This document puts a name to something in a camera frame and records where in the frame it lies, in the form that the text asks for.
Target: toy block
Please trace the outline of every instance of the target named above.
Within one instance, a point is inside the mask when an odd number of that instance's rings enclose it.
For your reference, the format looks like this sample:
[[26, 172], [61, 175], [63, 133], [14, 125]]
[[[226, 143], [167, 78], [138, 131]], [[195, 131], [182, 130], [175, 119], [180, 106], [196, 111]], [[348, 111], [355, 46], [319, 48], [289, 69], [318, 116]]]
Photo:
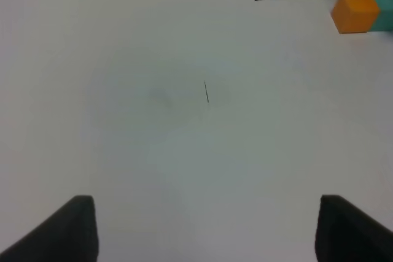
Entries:
[[337, 0], [332, 18], [338, 32], [366, 33], [379, 15], [375, 0]]
[[393, 0], [375, 0], [380, 13], [370, 31], [393, 31]]

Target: wooden block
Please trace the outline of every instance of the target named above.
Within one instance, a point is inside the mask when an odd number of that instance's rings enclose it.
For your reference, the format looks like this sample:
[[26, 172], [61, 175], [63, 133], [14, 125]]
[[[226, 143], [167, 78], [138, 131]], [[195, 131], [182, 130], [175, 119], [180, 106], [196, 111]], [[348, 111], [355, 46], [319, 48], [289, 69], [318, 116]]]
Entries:
[[375, 0], [337, 0], [332, 18], [340, 33], [365, 33], [379, 14]]
[[393, 31], [393, 0], [375, 0], [380, 13], [370, 31]]

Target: orange block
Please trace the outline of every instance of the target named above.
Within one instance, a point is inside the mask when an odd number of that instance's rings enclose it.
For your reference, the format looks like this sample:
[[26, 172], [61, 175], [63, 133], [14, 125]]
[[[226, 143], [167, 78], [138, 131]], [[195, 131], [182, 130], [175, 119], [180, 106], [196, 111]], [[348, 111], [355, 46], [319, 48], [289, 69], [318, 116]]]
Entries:
[[378, 17], [375, 0], [337, 0], [332, 18], [340, 33], [365, 33]]

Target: white floor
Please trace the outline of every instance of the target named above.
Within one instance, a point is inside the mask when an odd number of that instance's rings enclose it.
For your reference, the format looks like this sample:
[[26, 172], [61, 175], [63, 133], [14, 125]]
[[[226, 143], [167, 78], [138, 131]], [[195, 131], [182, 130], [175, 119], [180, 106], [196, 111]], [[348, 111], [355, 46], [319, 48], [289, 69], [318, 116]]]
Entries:
[[[96, 200], [100, 261], [315, 261], [393, 228], [393, 37], [324, 0], [0, 0], [0, 247]], [[206, 100], [206, 82], [209, 103]]]

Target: teal block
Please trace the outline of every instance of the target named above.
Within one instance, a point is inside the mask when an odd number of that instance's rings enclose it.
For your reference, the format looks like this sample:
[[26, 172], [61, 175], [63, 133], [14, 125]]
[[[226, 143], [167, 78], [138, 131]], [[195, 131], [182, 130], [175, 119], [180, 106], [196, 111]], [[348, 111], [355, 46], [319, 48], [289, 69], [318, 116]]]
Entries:
[[375, 0], [381, 12], [370, 31], [393, 31], [393, 0]]

